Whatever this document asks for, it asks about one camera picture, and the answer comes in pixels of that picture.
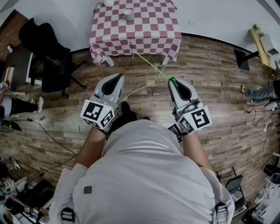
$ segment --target green string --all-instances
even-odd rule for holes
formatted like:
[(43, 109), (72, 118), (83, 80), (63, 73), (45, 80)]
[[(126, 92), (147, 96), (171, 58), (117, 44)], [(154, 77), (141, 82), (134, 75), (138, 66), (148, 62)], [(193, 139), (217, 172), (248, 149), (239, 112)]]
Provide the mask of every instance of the green string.
[(146, 61), (149, 65), (151, 65), (155, 70), (157, 70), (160, 74), (162, 74), (165, 78), (167, 78), (168, 80), (171, 80), (174, 85), (178, 86), (176, 83), (176, 79), (172, 79), (170, 76), (166, 76), (164, 75), (163, 72), (161, 72), (158, 68), (156, 68), (155, 66), (153, 66), (147, 59), (145, 59), (143, 56), (141, 56), (140, 54), (138, 54), (136, 51), (134, 51), (134, 53), (136, 53), (140, 58), (142, 58), (144, 61)]

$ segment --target black chair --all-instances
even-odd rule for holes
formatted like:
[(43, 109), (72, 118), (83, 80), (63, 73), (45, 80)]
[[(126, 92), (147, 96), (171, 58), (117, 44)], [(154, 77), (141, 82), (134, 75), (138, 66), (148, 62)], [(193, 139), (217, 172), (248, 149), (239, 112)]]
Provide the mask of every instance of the black chair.
[(232, 167), (232, 170), (233, 170), (234, 173), (231, 174), (231, 175), (220, 178), (219, 174), (217, 172), (217, 176), (219, 178), (219, 181), (221, 182), (221, 179), (232, 176), (232, 175), (235, 175), (234, 178), (230, 179), (227, 182), (225, 187), (231, 195), (236, 193), (237, 191), (241, 192), (242, 197), (234, 202), (234, 206), (235, 206), (234, 210), (237, 211), (237, 210), (241, 209), (243, 207), (243, 205), (245, 204), (244, 194), (243, 194), (243, 191), (242, 191), (241, 186), (240, 186), (243, 176), (242, 175), (237, 176), (233, 167)]
[(43, 73), (36, 73), (36, 70), (31, 71), (29, 75), (31, 85), (34, 85), (36, 77), (42, 77), (43, 92), (50, 93), (62, 90), (62, 96), (65, 98), (68, 97), (65, 94), (65, 89), (69, 87), (71, 79), (84, 90), (86, 89), (71, 74), (81, 65), (89, 65), (89, 63), (87, 61), (83, 61), (80, 64), (72, 63), (70, 49), (58, 43), (53, 28), (49, 23), (38, 26), (35, 24), (34, 18), (32, 18), (22, 26), (18, 37), (25, 48), (33, 52), (38, 60), (45, 62)]

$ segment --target wall outlet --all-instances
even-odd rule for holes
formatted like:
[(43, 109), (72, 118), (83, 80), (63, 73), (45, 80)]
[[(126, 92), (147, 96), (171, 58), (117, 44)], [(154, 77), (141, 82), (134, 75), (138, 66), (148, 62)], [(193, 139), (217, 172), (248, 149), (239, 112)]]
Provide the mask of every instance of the wall outlet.
[(266, 123), (266, 125), (265, 125), (265, 127), (264, 127), (264, 132), (266, 132), (267, 131), (267, 128), (268, 128), (268, 124)]
[(189, 21), (189, 25), (195, 25), (195, 24), (196, 24), (195, 21), (192, 21), (192, 20)]

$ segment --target wooden floor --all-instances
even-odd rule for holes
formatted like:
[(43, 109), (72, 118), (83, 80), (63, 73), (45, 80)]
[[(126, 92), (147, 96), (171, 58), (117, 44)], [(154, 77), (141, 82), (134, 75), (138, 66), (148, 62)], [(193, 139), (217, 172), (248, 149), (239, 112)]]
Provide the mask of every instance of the wooden floor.
[[(158, 56), (145, 57), (161, 70), (163, 67)], [(47, 132), (64, 146), (78, 152), (82, 139), (77, 130), (80, 124), (79, 114), (84, 100), (89, 98), (96, 84), (104, 77), (123, 73), (125, 75), (123, 99), (130, 92), (150, 83), (157, 75), (151, 66), (140, 57), (113, 57), (115, 67), (107, 63), (100, 67), (94, 66), (89, 52), (73, 56), (74, 62), (84, 59), (90, 61), (90, 66), (82, 66), (75, 71), (74, 77), (87, 86), (84, 91), (72, 83), (66, 91), (69, 99), (59, 93), (42, 93), (40, 87), (24, 85), (21, 91), (27, 94), (19, 97), (30, 101), (43, 96), (45, 103), (42, 113), (24, 113), (11, 118), (27, 119), (40, 122)], [(273, 151), (277, 151), (277, 112), (269, 119), (269, 131), (266, 137), (264, 121), (256, 126), (252, 124), (255, 113), (251, 109), (263, 110), (264, 104), (255, 105), (246, 99), (240, 91), (241, 84), (249, 89), (258, 89), (268, 84), (269, 72), (259, 59), (249, 61), (250, 71), (237, 67), (234, 48), (218, 42), (183, 37), (177, 62), (169, 62), (164, 73), (175, 78), (184, 79), (192, 84), (207, 105), (213, 124), (199, 132), (203, 147), (208, 155), (214, 171), (226, 173), (234, 167), (237, 175), (243, 175), (242, 189), (246, 201), (254, 200), (257, 192), (264, 186), (264, 164), (271, 159)], [(167, 87), (167, 79), (160, 76), (155, 83), (129, 96), (127, 101), (138, 118), (145, 116), (164, 127), (174, 123), (172, 116), (173, 102)], [(263, 117), (268, 120), (268, 112), (257, 113), (255, 122)], [(5, 158), (13, 155), (22, 167), (21, 175), (32, 179), (46, 169), (59, 165), (70, 159), (72, 154), (51, 140), (33, 122), (19, 121), (22, 132), (13, 131), (0, 135), (1, 154)], [(81, 133), (86, 138), (90, 126), (82, 122)], [(73, 161), (63, 167), (71, 168)], [(44, 178), (57, 183), (62, 167), (54, 168), (44, 175)]]

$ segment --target tablecloth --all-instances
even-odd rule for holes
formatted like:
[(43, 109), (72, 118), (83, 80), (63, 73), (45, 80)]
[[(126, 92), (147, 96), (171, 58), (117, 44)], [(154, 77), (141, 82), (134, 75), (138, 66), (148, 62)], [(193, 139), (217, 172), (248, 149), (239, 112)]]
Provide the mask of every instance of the tablecloth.
[[(126, 9), (134, 19), (123, 20)], [(99, 3), (94, 10), (90, 50), (94, 64), (108, 56), (162, 54), (176, 61), (182, 39), (171, 0), (120, 0), (112, 7)]]

